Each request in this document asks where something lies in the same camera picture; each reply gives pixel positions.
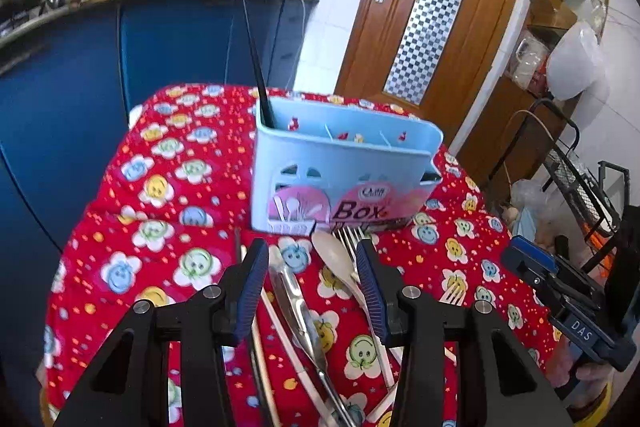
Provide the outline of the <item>red smiley flower tablecloth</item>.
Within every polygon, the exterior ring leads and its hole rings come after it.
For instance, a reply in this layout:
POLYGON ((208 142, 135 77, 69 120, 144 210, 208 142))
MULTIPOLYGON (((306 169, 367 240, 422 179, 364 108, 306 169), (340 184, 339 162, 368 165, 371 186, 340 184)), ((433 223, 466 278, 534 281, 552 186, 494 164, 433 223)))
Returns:
MULTIPOLYGON (((219 281, 236 262, 234 232, 250 231, 257 89, 183 84, 157 91, 106 167, 99 193, 68 241, 49 297, 43 364, 50 421, 93 355, 140 299, 162 307, 181 303, 219 281)), ((435 156, 442 183, 416 221, 372 235, 382 260, 406 283, 436 298, 465 288, 464 305, 489 300, 538 366, 560 340, 548 310, 500 263, 511 234, 488 212, 480 188, 442 146, 435 156)), ((356 300, 324 266, 310 239, 266 235, 284 248, 316 321, 330 377, 355 421, 385 398, 378 361, 347 355, 369 347, 356 300)), ((283 426, 323 426, 277 329, 260 303, 260 341, 272 397, 283 426)), ((235 422, 261 426, 257 387, 246 344, 224 349, 235 422)))

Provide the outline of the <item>silver table knife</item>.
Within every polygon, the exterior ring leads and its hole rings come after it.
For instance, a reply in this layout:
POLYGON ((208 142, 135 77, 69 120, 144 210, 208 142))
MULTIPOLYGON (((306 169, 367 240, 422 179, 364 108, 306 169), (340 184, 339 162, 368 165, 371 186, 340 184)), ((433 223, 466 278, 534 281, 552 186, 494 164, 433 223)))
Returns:
POLYGON ((307 358, 314 366, 319 381, 326 388, 334 411, 340 418, 337 426, 356 426, 345 402, 330 380, 326 355, 322 351, 320 337, 316 326, 314 326, 314 319, 307 307, 303 291, 299 287, 295 274, 284 262, 277 246, 269 247, 269 276, 280 311, 300 349, 306 353, 307 358))

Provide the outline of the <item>wooden shelf unit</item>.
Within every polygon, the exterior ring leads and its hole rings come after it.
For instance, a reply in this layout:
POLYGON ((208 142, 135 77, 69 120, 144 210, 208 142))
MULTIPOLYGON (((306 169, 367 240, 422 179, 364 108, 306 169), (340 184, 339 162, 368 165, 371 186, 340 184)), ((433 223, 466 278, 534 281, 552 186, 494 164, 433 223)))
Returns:
POLYGON ((601 38, 607 15, 608 0, 524 2, 494 89, 457 153, 466 172, 490 195, 505 198, 512 182, 533 178, 541 167, 579 101, 577 95, 557 101, 562 116, 541 103, 554 99, 548 89, 549 57, 578 22, 589 24, 601 38))

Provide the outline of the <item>blue base cabinets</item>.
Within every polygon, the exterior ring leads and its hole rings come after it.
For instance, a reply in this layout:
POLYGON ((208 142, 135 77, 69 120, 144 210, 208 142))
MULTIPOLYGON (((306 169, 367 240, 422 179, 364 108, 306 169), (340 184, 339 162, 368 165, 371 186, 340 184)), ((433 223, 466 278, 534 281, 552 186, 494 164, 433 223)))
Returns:
POLYGON ((47 283, 125 133, 173 83, 293 83, 314 0, 119 0, 1 43, 1 365, 37 410, 47 283))

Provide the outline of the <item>wooden spoon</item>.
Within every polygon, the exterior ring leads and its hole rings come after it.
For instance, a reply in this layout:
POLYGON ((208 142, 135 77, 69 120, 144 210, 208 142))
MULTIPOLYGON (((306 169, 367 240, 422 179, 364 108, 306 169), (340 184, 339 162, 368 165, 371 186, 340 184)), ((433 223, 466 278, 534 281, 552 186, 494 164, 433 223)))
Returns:
POLYGON ((348 288, 364 312, 369 326, 369 331, 372 336, 376 356, 378 357, 378 364, 381 367, 383 379, 386 387, 390 389, 395 384, 393 369, 390 366, 390 361, 388 361, 386 349, 382 346, 381 341, 378 339, 378 336, 375 335, 373 330, 366 299, 364 299, 363 293, 360 289, 358 274, 354 264, 352 263, 352 258, 349 256, 349 253, 346 251, 343 244, 328 232, 314 231, 314 233, 311 234, 311 243, 314 245, 314 249, 317 251, 322 261, 343 283, 343 285, 348 288))

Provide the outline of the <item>black metal rack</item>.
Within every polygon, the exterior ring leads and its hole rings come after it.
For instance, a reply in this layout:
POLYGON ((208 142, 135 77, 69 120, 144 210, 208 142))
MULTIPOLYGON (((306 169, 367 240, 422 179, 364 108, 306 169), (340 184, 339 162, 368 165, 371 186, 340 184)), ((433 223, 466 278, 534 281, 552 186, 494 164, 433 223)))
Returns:
POLYGON ((500 155, 488 173, 485 185, 490 187, 498 173, 506 177, 506 184, 513 181, 508 173, 508 161, 511 153, 524 138, 527 128, 535 121, 547 138, 549 146, 541 166, 547 173, 547 179, 541 190, 547 191, 555 186, 574 217, 582 233, 582 238, 591 251, 591 256, 580 265, 580 269, 589 274, 596 271, 600 277, 607 277, 613 269, 618 251, 620 230, 627 224, 627 209, 630 207, 630 172, 627 168, 613 164, 611 161, 598 162, 598 172, 593 173, 576 154, 580 131, 577 124, 566 116, 551 98, 540 98, 529 108, 520 109, 521 124, 514 132, 504 152, 500 155), (546 124, 538 117, 536 110, 544 107, 565 126, 574 131, 574 139, 566 144, 554 136, 546 124), (609 171, 615 171, 623 178, 622 208, 616 209, 612 199, 605 192, 605 179, 609 171))

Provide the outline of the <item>wooden door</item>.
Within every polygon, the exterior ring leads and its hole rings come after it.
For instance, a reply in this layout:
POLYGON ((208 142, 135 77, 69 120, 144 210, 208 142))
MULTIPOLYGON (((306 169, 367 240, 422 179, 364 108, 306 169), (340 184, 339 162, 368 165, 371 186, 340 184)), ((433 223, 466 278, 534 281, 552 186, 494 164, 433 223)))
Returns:
POLYGON ((335 92, 394 104, 451 143, 494 61, 515 0, 360 0, 335 92))

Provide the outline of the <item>white plastic bag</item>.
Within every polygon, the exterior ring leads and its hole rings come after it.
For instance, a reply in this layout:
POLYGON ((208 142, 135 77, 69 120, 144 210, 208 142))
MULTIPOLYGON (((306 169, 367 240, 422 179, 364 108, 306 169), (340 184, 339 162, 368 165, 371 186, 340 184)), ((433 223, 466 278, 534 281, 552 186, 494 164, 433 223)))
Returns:
POLYGON ((598 98, 610 94, 604 49, 584 20, 578 20, 550 53, 547 84, 553 98, 559 101, 568 101, 585 91, 598 98))

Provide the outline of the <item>light blue utensil box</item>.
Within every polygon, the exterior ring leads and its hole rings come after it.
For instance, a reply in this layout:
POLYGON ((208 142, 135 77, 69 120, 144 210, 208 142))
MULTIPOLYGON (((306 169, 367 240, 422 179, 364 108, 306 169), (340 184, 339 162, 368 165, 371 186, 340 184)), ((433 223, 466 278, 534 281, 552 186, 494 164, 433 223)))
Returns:
POLYGON ((442 175, 444 135, 428 121, 355 105, 269 100, 272 123, 255 110, 250 226, 273 234, 402 228, 442 175))

